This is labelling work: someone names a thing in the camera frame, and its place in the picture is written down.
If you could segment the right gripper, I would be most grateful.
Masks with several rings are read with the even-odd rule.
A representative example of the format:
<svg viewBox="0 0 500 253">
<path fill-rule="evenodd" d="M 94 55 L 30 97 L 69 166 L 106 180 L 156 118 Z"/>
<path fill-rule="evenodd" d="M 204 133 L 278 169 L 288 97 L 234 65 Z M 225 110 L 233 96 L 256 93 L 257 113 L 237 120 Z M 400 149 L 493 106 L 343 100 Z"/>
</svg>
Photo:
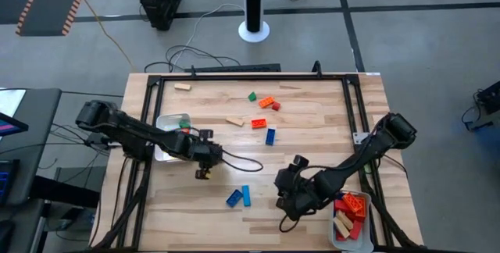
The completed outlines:
<svg viewBox="0 0 500 253">
<path fill-rule="evenodd" d="M 302 176 L 308 169 L 319 169 L 319 166 L 310 166 L 308 159 L 296 155 L 287 168 L 278 171 L 275 178 L 278 189 L 276 206 L 292 221 L 315 214 L 322 201 L 314 184 L 315 176 Z"/>
</svg>

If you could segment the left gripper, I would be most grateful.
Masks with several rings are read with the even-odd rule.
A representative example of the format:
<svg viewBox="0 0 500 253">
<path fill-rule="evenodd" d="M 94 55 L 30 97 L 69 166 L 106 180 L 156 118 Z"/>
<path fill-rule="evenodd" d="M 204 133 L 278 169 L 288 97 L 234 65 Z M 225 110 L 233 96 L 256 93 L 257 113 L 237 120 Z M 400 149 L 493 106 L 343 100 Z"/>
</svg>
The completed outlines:
<svg viewBox="0 0 500 253">
<path fill-rule="evenodd" d="M 223 148 L 220 144 L 209 141 L 213 137 L 213 130 L 201 129 L 198 136 L 186 134 L 190 141 L 188 149 L 188 158 L 198 163 L 198 169 L 195 171 L 195 178 L 198 180 L 208 180 L 211 175 L 211 168 L 223 163 L 223 158 L 214 155 L 222 155 Z"/>
</svg>

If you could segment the orange-red block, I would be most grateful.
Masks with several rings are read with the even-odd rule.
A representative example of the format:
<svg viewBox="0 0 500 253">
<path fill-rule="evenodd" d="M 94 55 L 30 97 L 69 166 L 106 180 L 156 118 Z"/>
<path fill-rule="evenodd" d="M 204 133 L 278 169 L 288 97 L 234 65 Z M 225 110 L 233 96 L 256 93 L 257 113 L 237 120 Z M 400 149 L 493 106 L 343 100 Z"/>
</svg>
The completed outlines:
<svg viewBox="0 0 500 253">
<path fill-rule="evenodd" d="M 355 212 L 355 217 L 358 221 L 362 222 L 366 218 L 366 200 L 360 196 L 356 200 L 361 205 L 361 208 Z"/>
</svg>

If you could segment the white plastic bin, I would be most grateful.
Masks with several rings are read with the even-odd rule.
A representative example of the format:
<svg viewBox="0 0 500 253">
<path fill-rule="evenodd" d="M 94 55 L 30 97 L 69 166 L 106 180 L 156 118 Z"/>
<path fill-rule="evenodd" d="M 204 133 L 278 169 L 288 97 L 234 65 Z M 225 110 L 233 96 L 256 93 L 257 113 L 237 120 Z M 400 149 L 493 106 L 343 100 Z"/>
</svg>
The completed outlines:
<svg viewBox="0 0 500 253">
<path fill-rule="evenodd" d="M 178 114 L 169 114 L 169 115 L 161 115 L 157 118 L 156 120 L 156 127 L 165 130 L 165 131 L 170 131 L 170 130 L 180 130 L 181 128 L 179 127 L 179 122 L 182 119 L 187 119 L 191 122 L 191 117 L 187 113 L 178 113 Z M 164 152 L 158 145 L 155 146 L 154 150 L 154 158 L 157 154 Z M 164 152 L 165 161 L 158 161 L 156 158 L 155 160 L 158 162 L 163 162 L 163 163 L 177 163 L 181 162 L 180 159 L 175 158 L 166 152 Z"/>
<path fill-rule="evenodd" d="M 340 193 L 345 194 L 345 193 L 351 193 L 354 196 L 358 197 L 364 197 L 366 200 L 366 218 L 363 220 L 364 222 L 364 227 L 359 235 L 359 238 L 357 240 L 352 240 L 350 237 L 346 239 L 346 241 L 337 241 L 335 234 L 337 233 L 337 229 L 334 226 L 334 217 L 336 217 L 336 212 L 338 210 L 334 209 L 334 203 L 333 203 L 333 208 L 332 208 L 332 215 L 330 218 L 330 223 L 331 223 L 331 228 L 330 228 L 330 233 L 329 233 L 329 238 L 330 242 L 332 243 L 333 246 L 336 247 L 336 249 L 339 249 L 343 252 L 350 252 L 350 253 L 371 253 L 374 249 L 373 242 L 371 241 L 370 237 L 370 230 L 371 230 L 371 214 L 370 214 L 370 204 L 371 204 L 371 197 L 364 192 L 353 192 L 353 191 L 341 191 Z M 356 219 L 355 217 L 355 212 L 352 212 L 349 210 L 348 212 L 345 212 L 345 215 L 352 221 L 354 222 Z"/>
</svg>

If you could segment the black power strip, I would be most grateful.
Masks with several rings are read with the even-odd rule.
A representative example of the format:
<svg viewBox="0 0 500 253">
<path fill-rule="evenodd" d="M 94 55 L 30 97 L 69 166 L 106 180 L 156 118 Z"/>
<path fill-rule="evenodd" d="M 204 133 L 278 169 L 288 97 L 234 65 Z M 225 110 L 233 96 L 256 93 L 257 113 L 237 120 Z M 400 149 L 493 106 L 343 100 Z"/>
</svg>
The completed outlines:
<svg viewBox="0 0 500 253">
<path fill-rule="evenodd" d="M 255 64 L 245 66 L 194 67 L 184 70 L 186 73 L 236 73 L 236 72 L 280 72 L 280 63 Z"/>
</svg>

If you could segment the black crate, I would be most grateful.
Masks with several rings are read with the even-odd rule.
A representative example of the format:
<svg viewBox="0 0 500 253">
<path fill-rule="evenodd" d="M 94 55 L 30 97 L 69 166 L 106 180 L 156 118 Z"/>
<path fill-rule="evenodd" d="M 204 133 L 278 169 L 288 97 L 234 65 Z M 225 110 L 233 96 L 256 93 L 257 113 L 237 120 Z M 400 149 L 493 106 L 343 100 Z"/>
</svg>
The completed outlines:
<svg viewBox="0 0 500 253">
<path fill-rule="evenodd" d="M 181 0 L 140 0 L 152 27 L 169 30 Z"/>
</svg>

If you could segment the black desk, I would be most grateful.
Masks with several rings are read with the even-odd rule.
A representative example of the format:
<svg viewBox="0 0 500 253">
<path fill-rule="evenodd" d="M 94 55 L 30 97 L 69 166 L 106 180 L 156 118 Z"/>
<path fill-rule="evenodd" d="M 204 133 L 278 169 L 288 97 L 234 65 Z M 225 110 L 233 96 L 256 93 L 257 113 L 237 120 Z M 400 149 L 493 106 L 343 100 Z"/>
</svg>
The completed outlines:
<svg viewBox="0 0 500 253">
<path fill-rule="evenodd" d="M 0 140 L 0 161 L 20 161 L 7 206 L 23 204 L 30 195 L 61 94 L 55 88 L 27 91 L 14 118 L 27 124 L 28 130 Z"/>
</svg>

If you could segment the black tablet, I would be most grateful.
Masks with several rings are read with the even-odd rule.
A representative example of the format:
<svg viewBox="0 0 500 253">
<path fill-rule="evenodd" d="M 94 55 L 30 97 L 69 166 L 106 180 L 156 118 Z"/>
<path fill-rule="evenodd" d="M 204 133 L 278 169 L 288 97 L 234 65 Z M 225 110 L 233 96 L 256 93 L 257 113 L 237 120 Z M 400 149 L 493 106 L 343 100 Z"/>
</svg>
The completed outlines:
<svg viewBox="0 0 500 253">
<path fill-rule="evenodd" d="M 18 134 L 29 130 L 29 126 L 0 112 L 0 137 Z"/>
</svg>

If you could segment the black keyboard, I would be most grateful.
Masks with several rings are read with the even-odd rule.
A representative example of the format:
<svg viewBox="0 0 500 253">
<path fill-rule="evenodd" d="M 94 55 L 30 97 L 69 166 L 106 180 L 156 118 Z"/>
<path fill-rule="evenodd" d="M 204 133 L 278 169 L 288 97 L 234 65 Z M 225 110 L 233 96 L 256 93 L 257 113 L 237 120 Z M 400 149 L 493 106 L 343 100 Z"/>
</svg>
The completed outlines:
<svg viewBox="0 0 500 253">
<path fill-rule="evenodd" d="M 6 205 L 19 165 L 19 159 L 0 161 L 0 207 Z"/>
</svg>

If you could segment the white paper sheet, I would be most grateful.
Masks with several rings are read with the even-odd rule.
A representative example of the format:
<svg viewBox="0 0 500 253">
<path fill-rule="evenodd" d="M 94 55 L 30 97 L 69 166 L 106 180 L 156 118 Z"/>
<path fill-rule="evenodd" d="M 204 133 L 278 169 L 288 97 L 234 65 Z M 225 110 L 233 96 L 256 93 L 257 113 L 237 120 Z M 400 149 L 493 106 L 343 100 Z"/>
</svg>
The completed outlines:
<svg viewBox="0 0 500 253">
<path fill-rule="evenodd" d="M 13 117 L 26 90 L 0 88 L 0 113 Z"/>
</svg>

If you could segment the black floor equipment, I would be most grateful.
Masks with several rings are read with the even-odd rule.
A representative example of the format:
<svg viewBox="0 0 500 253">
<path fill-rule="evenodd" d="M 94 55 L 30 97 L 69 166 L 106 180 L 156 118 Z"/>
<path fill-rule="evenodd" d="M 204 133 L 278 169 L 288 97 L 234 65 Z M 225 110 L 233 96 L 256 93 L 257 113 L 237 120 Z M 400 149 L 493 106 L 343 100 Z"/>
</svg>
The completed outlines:
<svg viewBox="0 0 500 253">
<path fill-rule="evenodd" d="M 474 106 L 478 117 L 474 121 L 465 122 L 468 131 L 483 127 L 500 125 L 500 81 L 486 89 L 479 89 L 473 95 Z"/>
</svg>

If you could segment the black aluminium table frame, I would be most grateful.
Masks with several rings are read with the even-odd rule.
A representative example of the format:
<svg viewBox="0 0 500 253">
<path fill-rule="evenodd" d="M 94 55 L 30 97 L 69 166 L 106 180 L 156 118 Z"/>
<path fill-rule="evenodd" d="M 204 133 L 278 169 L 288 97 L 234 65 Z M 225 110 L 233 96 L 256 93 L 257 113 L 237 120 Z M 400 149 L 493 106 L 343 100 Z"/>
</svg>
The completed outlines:
<svg viewBox="0 0 500 253">
<path fill-rule="evenodd" d="M 176 90 L 174 84 L 190 84 L 191 90 Z M 252 92 L 257 99 L 250 102 Z M 259 106 L 269 96 L 280 103 L 278 111 Z M 332 202 L 292 221 L 276 206 L 276 175 L 296 155 L 314 166 L 338 166 L 361 147 L 352 134 L 371 133 L 389 113 L 379 77 L 319 68 L 310 73 L 133 73 L 121 109 L 154 127 L 161 115 L 187 113 L 193 134 L 213 130 L 223 163 L 212 168 L 208 180 L 198 180 L 197 163 L 158 162 L 152 144 L 146 144 L 143 160 L 113 149 L 93 229 L 95 252 L 330 251 Z M 228 123 L 228 116 L 243 119 L 244 126 Z M 262 118 L 267 127 L 252 129 L 251 120 Z M 276 130 L 273 146 L 265 144 L 269 128 Z M 251 206 L 244 207 L 242 198 L 229 207 L 226 200 L 243 185 L 249 186 Z M 419 235 L 405 177 L 382 176 L 374 169 L 368 180 L 362 167 L 341 189 L 391 185 L 395 201 L 380 192 L 370 195 L 380 213 L 370 216 L 370 232 L 386 244 L 398 236 L 388 229 L 388 210 Z"/>
</svg>

